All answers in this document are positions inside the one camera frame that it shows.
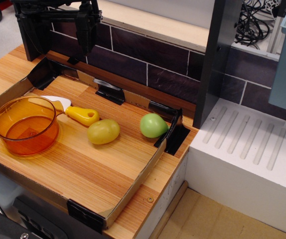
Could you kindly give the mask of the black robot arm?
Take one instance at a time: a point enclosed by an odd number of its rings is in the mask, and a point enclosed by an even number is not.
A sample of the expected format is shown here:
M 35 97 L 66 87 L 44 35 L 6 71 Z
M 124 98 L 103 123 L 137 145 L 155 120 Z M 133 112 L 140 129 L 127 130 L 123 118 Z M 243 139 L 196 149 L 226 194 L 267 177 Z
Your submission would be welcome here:
M 102 20 L 96 0 L 79 0 L 77 10 L 63 10 L 74 0 L 13 0 L 15 16 L 29 58 L 34 54 L 46 54 L 52 47 L 51 24 L 72 22 L 84 55 L 88 55 L 96 43 L 97 24 Z

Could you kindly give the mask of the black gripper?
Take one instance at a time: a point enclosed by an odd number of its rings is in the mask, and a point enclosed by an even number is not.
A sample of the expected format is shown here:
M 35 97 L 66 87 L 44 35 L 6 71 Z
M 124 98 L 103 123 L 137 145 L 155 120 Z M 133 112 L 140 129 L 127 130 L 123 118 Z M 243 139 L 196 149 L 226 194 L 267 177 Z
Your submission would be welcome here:
M 97 42 L 97 23 L 101 22 L 102 11 L 97 0 L 81 1 L 75 18 L 76 35 L 83 54 L 89 54 Z

